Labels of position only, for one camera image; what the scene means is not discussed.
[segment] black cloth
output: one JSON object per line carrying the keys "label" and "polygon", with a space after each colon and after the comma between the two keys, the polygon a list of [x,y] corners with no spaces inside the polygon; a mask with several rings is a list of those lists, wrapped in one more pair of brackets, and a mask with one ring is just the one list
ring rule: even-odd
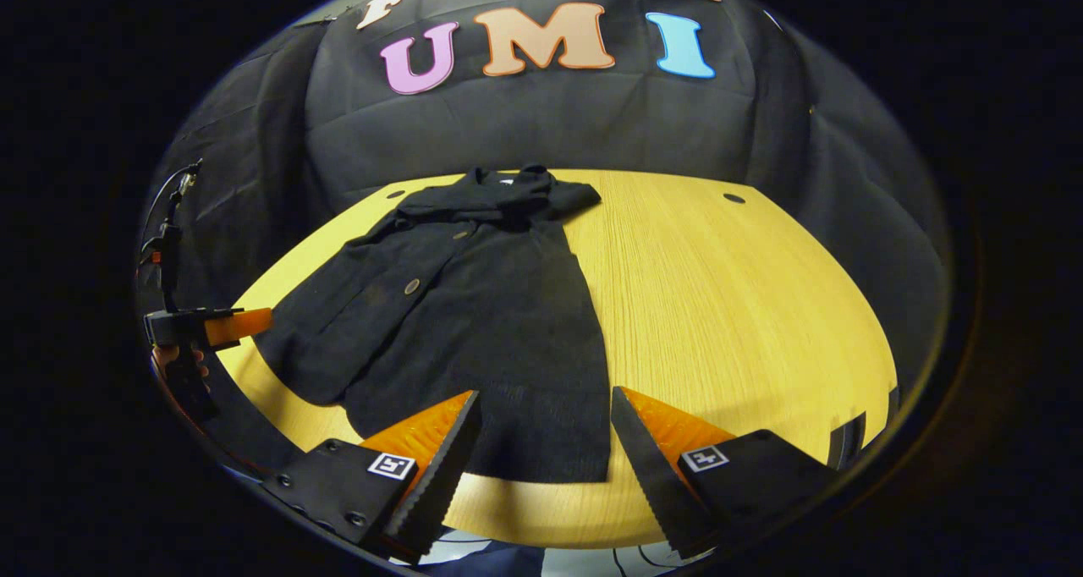
{"label": "black cloth", "polygon": [[361,435],[475,389],[469,472],[603,482],[605,346],[560,222],[599,202],[540,166],[414,193],[286,296],[256,344],[299,396],[340,401]]}

